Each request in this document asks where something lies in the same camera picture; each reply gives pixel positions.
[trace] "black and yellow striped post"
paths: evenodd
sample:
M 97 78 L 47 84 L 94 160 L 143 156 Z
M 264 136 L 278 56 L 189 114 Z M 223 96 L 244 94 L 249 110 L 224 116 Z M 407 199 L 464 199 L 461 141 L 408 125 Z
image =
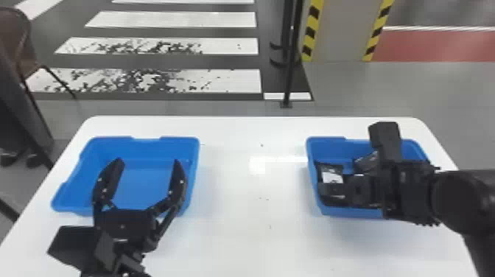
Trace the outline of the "black and yellow striped post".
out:
M 387 23 L 388 15 L 390 13 L 390 9 L 392 9 L 394 1 L 395 0 L 383 0 L 382 6 L 380 6 L 378 18 L 373 25 L 373 32 L 371 33 L 368 44 L 366 45 L 365 55 L 362 57 L 362 60 L 365 62 L 369 62 L 373 59 L 376 45 L 378 45 L 380 35 L 383 31 L 383 27 L 385 27 L 385 24 Z
M 321 15 L 323 14 L 323 5 L 325 0 L 311 0 L 309 6 L 308 21 L 306 24 L 306 33 L 303 42 L 303 61 L 310 62 L 313 60 L 313 54 L 316 47 L 316 38 L 320 29 Z

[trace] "blue bin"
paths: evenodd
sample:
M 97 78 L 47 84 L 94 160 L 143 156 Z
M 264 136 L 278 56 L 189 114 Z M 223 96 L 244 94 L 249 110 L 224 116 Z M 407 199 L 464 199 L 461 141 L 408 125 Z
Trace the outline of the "blue bin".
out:
M 425 161 L 427 156 L 419 144 L 412 140 L 402 141 L 402 155 L 406 160 Z M 317 193 L 317 170 L 315 161 L 344 166 L 344 174 L 354 174 L 353 160 L 371 154 L 373 148 L 368 140 L 346 139 L 342 137 L 313 137 L 306 141 L 309 174 L 318 207 L 324 215 L 382 219 L 382 211 L 364 208 L 340 208 L 323 205 Z
M 91 196 L 98 175 L 111 161 L 121 158 L 125 169 L 113 202 L 119 208 L 146 209 L 167 196 L 173 163 L 177 159 L 189 182 L 181 215 L 191 202 L 199 150 L 197 138 L 93 138 L 81 152 L 70 178 L 55 194 L 52 208 L 92 216 Z

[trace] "white painted stripe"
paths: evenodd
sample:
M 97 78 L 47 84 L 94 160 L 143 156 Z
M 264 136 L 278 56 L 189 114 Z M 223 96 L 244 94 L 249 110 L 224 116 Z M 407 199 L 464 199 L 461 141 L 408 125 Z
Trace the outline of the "white painted stripe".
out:
M 69 38 L 56 54 L 257 55 L 257 38 Z
M 261 93 L 259 69 L 53 69 L 69 87 L 80 93 Z M 34 92 L 57 93 L 64 89 L 44 70 L 28 80 Z
M 33 20 L 63 0 L 24 0 L 15 6 Z
M 495 32 L 495 27 L 485 26 L 385 26 L 386 31 L 461 31 L 461 32 Z
M 86 27 L 94 28 L 256 28 L 252 12 L 116 12 L 102 11 Z
M 265 100 L 283 100 L 284 93 L 283 92 L 265 92 L 263 94 Z M 310 101 L 311 94 L 309 92 L 292 92 L 290 94 L 290 99 L 295 101 Z
M 117 4 L 254 4 L 254 0 L 113 0 Z

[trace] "table surface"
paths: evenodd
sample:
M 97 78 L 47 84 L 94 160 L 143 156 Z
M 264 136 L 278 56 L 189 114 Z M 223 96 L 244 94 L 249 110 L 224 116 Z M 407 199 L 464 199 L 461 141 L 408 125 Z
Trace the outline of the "table surface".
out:
M 95 136 L 196 136 L 200 162 L 191 205 L 144 260 L 160 276 L 475 276 L 457 234 L 386 220 L 323 216 L 312 191 L 310 136 L 367 139 L 368 125 L 396 121 L 430 161 L 457 169 L 412 118 L 97 116 L 87 120 L 0 247 L 3 276 L 78 276 L 46 255 L 61 225 L 91 218 L 50 207 Z

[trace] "red floor area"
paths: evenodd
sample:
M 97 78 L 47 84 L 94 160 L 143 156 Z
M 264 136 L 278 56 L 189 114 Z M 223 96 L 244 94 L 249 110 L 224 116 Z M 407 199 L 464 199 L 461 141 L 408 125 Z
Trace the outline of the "red floor area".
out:
M 495 61 L 495 32 L 384 31 L 373 61 Z

